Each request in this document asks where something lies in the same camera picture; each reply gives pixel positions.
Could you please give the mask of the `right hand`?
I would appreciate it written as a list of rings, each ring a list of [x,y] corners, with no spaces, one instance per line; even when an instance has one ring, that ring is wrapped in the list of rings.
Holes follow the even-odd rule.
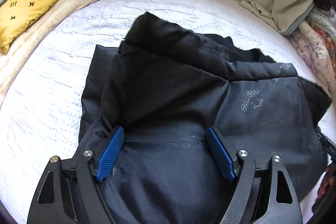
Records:
[[[325,169],[325,175],[322,179],[321,185],[317,192],[317,199],[320,199],[325,194],[327,188],[329,186],[332,186],[334,181],[335,181],[335,163],[331,163]]]

